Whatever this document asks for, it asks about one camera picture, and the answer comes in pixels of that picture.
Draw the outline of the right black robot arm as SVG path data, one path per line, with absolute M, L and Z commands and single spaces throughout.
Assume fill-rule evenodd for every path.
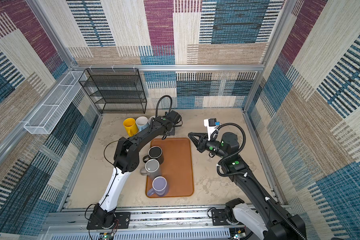
M 218 156 L 217 173 L 229 178 L 249 198 L 254 210 L 240 200 L 226 203 L 227 223 L 243 224 L 260 240 L 305 240 L 306 225 L 298 215 L 291 215 L 266 191 L 249 165 L 240 156 L 246 144 L 242 127 L 234 123 L 207 125 L 207 133 L 189 133 L 200 153 Z

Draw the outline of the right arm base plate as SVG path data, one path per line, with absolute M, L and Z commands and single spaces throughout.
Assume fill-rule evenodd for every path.
M 211 213 L 210 217 L 212 218 L 214 226 L 237 225 L 239 223 L 235 219 L 232 210 L 229 208 L 211 208 L 208 211 L 208 214 L 209 213 Z

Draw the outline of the light blue mug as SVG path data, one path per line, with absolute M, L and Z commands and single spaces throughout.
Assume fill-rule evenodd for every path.
M 136 119 L 136 125 L 138 127 L 139 132 L 143 131 L 144 129 L 146 129 L 150 124 L 148 122 L 148 118 L 145 116 L 141 116 L 138 117 Z

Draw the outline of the yellow mug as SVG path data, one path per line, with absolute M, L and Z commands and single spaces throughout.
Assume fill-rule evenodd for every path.
M 134 118 L 127 118 L 123 122 L 123 126 L 127 131 L 129 137 L 136 135 L 139 132 L 139 129 Z

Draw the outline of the teal blue mug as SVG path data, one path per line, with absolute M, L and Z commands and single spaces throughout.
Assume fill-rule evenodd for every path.
M 149 125 L 151 125 L 151 124 L 153 123 L 153 121 L 154 121 L 155 118 L 156 118 L 155 116 L 151 116 L 151 117 L 148 119 Z

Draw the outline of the black mug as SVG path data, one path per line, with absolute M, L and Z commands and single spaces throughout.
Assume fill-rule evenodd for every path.
M 155 159 L 161 165 L 164 162 L 163 150 L 159 146 L 153 146 L 149 149 L 148 155 L 143 157 L 143 162 L 146 163 L 151 159 Z

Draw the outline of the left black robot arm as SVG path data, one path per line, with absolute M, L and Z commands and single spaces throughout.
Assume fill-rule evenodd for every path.
M 177 127 L 178 123 L 181 122 L 181 115 L 172 111 L 173 99 L 171 96 L 162 96 L 158 103 L 164 98 L 170 100 L 169 110 L 164 116 L 158 115 L 158 107 L 156 107 L 155 118 L 151 120 L 148 128 L 127 139 L 121 137 L 117 141 L 113 174 L 103 197 L 94 205 L 93 212 L 88 218 L 88 231 L 112 230 L 116 226 L 117 216 L 115 210 L 118 199 L 129 175 L 139 166 L 140 150 L 158 136 L 162 136 L 163 140 L 166 139 L 169 133 L 173 131 L 173 128 Z

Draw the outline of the brown plastic tray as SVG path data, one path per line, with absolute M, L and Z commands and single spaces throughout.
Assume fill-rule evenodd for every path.
M 188 138 L 154 139 L 151 147 L 163 150 L 164 162 L 160 169 L 169 185 L 169 197 L 189 197 L 194 193 L 193 164 L 191 144 Z

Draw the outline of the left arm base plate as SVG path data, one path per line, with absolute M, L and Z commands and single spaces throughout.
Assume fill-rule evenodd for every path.
M 127 229 L 130 224 L 130 212 L 96 212 L 92 213 L 87 230 Z

